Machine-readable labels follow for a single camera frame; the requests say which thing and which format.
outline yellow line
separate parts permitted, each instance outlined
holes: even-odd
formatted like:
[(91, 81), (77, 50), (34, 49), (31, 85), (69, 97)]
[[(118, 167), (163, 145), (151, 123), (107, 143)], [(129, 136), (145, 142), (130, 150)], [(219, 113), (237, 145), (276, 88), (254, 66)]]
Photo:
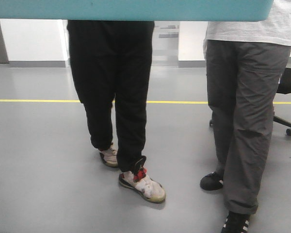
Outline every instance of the yellow line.
[(156, 101), (148, 100), (147, 103), (181, 103), (181, 104), (208, 104), (207, 101)]
[(291, 104), (291, 102), (274, 102), (274, 104)]
[[(79, 103), (79, 100), (14, 100), (1, 99), (0, 102), (40, 102), (40, 103)], [(170, 103), (170, 104), (208, 104), (207, 101), (169, 101), (148, 100), (147, 103)], [(291, 104), (291, 102), (274, 102), (274, 104)]]
[(0, 102), (79, 103), (79, 100), (0, 100)]

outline white sneaker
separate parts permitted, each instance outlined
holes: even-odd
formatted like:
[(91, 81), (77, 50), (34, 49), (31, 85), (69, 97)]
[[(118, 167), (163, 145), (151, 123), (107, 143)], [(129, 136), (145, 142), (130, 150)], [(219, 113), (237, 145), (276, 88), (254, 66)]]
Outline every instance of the white sneaker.
[(110, 167), (117, 167), (117, 159), (116, 154), (117, 150), (112, 148), (113, 143), (111, 144), (110, 148), (107, 150), (99, 150), (100, 157), (103, 163)]
[(153, 203), (161, 203), (166, 199), (166, 192), (162, 185), (146, 175), (146, 169), (141, 168), (137, 175), (131, 171), (119, 175), (119, 183), (130, 189), (136, 190), (141, 197)]

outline person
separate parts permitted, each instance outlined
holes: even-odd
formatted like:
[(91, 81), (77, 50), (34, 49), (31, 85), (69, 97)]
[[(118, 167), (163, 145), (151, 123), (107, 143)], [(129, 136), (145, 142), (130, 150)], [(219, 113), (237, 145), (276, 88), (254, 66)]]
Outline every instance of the person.
[(273, 129), (273, 100), (291, 52), (291, 0), (274, 0), (259, 22), (209, 22), (207, 90), (217, 166), (200, 181), (223, 188), (229, 210), (221, 233), (246, 233)]
[[(67, 29), (72, 77), (92, 145), (105, 165), (120, 168), (122, 186), (163, 202), (165, 190), (147, 175), (141, 154), (154, 22), (69, 20)], [(118, 151), (112, 147), (114, 99)]]

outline office chair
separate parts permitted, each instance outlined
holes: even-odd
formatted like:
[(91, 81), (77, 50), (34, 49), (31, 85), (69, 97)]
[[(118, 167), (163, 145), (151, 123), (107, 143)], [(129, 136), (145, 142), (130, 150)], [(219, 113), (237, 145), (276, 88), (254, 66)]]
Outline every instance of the office chair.
[[(280, 94), (291, 93), (291, 68), (286, 68), (284, 73), (282, 74), (278, 85), (277, 93)], [(274, 115), (274, 122), (290, 127), (286, 130), (286, 133), (288, 136), (291, 136), (291, 122), (282, 119), (276, 115)], [(213, 124), (214, 122), (211, 119), (209, 121), (209, 126), (212, 127)]]

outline shoe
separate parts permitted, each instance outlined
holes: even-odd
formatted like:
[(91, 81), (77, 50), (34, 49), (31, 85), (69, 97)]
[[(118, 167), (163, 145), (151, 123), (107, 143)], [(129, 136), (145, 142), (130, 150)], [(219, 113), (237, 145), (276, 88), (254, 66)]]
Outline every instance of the shoe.
[(132, 171), (122, 172), (118, 178), (119, 183), (125, 188), (135, 190), (141, 197), (149, 202), (163, 202), (166, 199), (165, 190), (160, 183), (152, 180), (146, 172), (147, 170), (143, 165), (135, 174)]
[(99, 149), (99, 154), (104, 165), (109, 166), (109, 167), (118, 167), (117, 159), (116, 159), (117, 150), (113, 149), (112, 145), (113, 143), (110, 145), (110, 148), (107, 150)]
[(207, 191), (223, 188), (223, 176), (216, 172), (210, 173), (200, 180), (200, 187)]
[(250, 215), (229, 211), (221, 233), (248, 233)]

